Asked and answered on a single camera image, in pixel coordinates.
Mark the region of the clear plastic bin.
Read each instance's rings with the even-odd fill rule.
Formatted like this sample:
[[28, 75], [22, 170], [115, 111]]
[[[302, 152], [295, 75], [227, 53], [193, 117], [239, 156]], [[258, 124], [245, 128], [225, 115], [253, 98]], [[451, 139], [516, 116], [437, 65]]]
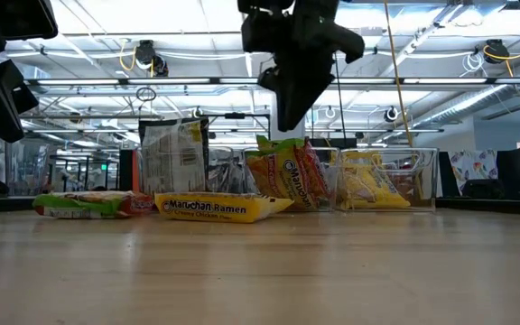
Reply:
[[244, 172], [232, 149], [186, 147], [177, 151], [132, 151], [131, 190], [242, 193]]
[[437, 192], [438, 174], [438, 153], [435, 148], [355, 148], [345, 149], [340, 152], [378, 151], [382, 157], [382, 166], [379, 171], [384, 172], [394, 184], [398, 192], [411, 203], [407, 209], [354, 209], [344, 210], [339, 207], [341, 184], [341, 161], [339, 156], [339, 171], [337, 182], [337, 203], [336, 208], [346, 212], [356, 212], [364, 210], [382, 211], [435, 211], [435, 200]]
[[334, 148], [314, 148], [307, 144], [308, 165], [311, 177], [322, 189], [320, 207], [316, 211], [328, 211], [335, 208], [337, 200], [338, 151]]

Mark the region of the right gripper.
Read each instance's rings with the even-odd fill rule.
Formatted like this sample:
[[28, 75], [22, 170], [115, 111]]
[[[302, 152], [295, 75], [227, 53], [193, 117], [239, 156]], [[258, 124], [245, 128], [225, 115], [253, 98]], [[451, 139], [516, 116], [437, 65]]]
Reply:
[[334, 80], [337, 51], [347, 63], [363, 57], [361, 35], [335, 23], [339, 0], [290, 0], [292, 19], [286, 62], [264, 70], [257, 84], [276, 95], [277, 128], [292, 131]]

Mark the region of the clear plastic cup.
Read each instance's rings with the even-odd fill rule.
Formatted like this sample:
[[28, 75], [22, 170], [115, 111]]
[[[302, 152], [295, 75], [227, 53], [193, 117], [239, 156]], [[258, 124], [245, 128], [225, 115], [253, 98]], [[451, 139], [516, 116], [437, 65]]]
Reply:
[[10, 196], [36, 196], [43, 192], [49, 170], [50, 146], [20, 140], [5, 145], [6, 185]]

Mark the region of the yellow chicken ramen pack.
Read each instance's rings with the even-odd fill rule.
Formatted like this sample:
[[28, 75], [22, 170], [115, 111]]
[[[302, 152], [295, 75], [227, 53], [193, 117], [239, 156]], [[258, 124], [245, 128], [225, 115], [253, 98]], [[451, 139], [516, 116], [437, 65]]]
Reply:
[[154, 203], [166, 218], [251, 224], [287, 209], [293, 200], [261, 194], [167, 192], [156, 193]]
[[407, 209], [411, 203], [387, 175], [374, 165], [349, 164], [341, 173], [339, 207], [354, 209]]
[[382, 166], [382, 157], [378, 151], [360, 152], [347, 151], [342, 152], [340, 156], [341, 167], [353, 172], [371, 172]]

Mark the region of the red board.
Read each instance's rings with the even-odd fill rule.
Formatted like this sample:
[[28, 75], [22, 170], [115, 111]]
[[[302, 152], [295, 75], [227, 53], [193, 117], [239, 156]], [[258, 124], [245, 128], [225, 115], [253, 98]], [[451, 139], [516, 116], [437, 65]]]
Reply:
[[131, 167], [131, 174], [132, 174], [132, 190], [135, 192], [140, 192], [142, 189], [141, 181], [141, 154], [138, 150], [132, 151], [132, 167]]

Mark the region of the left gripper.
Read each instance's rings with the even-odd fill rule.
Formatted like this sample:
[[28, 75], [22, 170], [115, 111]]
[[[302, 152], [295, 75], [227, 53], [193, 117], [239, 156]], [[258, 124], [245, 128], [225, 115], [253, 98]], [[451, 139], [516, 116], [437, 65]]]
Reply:
[[[10, 41], [51, 39], [57, 34], [51, 0], [0, 0], [0, 53]], [[23, 139], [19, 115], [38, 105], [15, 64], [0, 61], [0, 138], [8, 143]]]

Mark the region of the floral patterned cloth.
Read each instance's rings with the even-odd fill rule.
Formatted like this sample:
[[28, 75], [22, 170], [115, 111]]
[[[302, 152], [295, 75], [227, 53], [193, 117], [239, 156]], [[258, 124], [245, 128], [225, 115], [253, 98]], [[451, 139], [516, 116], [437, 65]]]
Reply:
[[450, 164], [457, 184], [461, 187], [471, 180], [498, 178], [497, 151], [459, 151], [449, 153]]

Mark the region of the black metal gantry frame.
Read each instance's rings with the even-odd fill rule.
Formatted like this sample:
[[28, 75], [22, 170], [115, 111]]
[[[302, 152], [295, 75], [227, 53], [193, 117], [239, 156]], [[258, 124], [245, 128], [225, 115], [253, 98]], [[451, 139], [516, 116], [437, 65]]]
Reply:
[[271, 139], [272, 122], [269, 114], [230, 112], [204, 114], [208, 123], [209, 143], [214, 146], [255, 147], [256, 138]]

